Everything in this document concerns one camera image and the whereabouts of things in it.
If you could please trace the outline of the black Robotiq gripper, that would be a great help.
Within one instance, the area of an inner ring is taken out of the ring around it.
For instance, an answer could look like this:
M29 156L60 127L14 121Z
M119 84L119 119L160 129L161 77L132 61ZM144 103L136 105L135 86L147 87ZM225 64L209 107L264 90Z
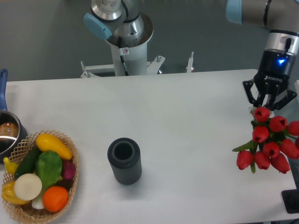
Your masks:
M268 83L267 94L274 92L274 87L278 86L278 94L285 91L285 96L274 103L271 111L280 110L297 97L297 93L287 89L289 86L289 77L295 63L296 56L265 50L254 80L243 81L242 85L248 101L254 107L261 107L264 101L265 84ZM256 85L258 92L257 98L252 94L252 87Z

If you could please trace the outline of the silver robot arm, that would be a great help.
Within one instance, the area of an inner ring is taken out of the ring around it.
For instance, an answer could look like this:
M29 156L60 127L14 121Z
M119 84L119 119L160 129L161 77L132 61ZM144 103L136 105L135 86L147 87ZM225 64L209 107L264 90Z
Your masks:
M250 23L270 33L257 74L243 82L254 107L280 110L297 94L289 89L289 76L299 51L299 3L296 0L229 0L226 18ZM151 19L136 0L93 0L84 15L87 29L111 47L116 76L156 74L164 58L147 61L147 44L153 35Z

